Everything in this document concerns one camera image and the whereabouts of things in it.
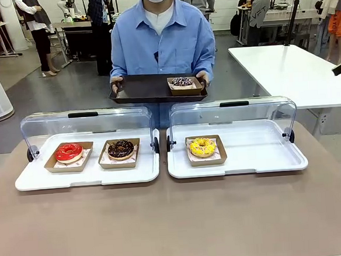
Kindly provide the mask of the person's right hand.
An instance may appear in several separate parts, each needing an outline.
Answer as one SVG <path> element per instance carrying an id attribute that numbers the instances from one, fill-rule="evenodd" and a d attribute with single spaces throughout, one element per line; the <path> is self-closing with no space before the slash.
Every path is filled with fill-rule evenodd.
<path id="1" fill-rule="evenodd" d="M 112 91 L 117 94 L 119 91 L 122 90 L 122 82 L 123 82 L 123 77 L 121 76 L 113 76 L 110 79 L 110 84 L 112 86 Z"/>

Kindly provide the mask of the person's left hand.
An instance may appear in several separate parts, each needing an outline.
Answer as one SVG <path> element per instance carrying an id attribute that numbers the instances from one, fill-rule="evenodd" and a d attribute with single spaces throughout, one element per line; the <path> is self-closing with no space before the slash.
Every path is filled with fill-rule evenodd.
<path id="1" fill-rule="evenodd" d="M 196 74 L 196 78 L 197 78 L 198 82 L 201 84 L 202 89 L 209 86 L 209 84 L 210 84 L 209 75 L 206 71 L 199 71 Z"/>

